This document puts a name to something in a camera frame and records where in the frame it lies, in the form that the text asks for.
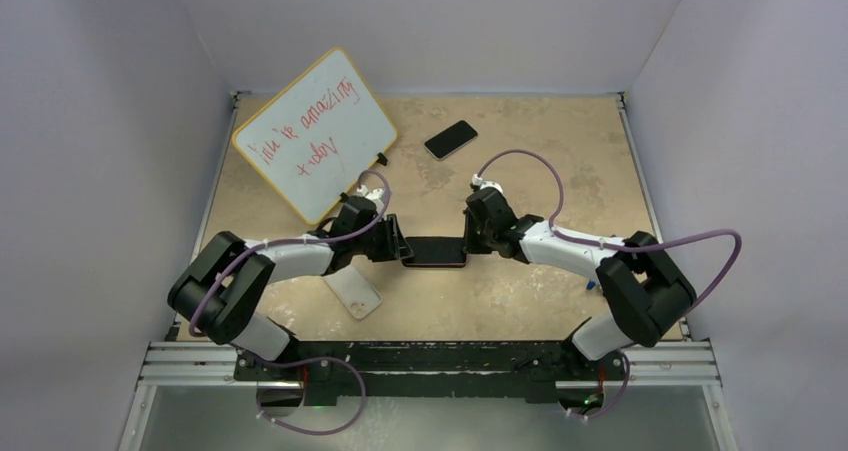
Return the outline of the purple phone black screen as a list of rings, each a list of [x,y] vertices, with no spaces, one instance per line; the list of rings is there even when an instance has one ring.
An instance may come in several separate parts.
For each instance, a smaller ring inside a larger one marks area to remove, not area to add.
[[[449,263],[430,263],[430,262],[404,262],[403,265],[408,268],[417,269],[458,269],[466,266],[466,262],[449,262]]]

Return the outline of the black phone case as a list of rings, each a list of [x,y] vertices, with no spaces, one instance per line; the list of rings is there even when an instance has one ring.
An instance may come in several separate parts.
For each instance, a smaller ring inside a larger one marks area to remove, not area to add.
[[[409,237],[407,241],[414,251],[414,256],[401,261],[402,264],[404,262],[467,263],[467,254],[461,237],[422,236]]]

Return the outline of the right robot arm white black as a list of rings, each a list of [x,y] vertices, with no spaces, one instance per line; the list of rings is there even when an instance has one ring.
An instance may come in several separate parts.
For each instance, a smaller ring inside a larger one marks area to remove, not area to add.
[[[694,287],[655,237],[646,232],[610,238],[564,229],[540,216],[517,217],[495,185],[475,185],[466,199],[464,240],[469,254],[498,253],[524,264],[583,276],[601,289],[609,310],[579,325],[561,352],[564,370],[584,378],[601,358],[630,344],[654,346],[696,301]]]

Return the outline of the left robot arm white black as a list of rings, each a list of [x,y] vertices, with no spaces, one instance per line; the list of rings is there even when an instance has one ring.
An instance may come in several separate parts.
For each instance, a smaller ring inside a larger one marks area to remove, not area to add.
[[[346,268],[356,256],[372,262],[412,256],[393,214],[366,197],[350,197],[339,214],[297,238],[250,242],[229,231],[216,234],[177,279],[168,305],[191,330],[217,344],[259,357],[272,379],[297,370],[294,334],[258,313],[266,287],[300,277],[324,277]]]

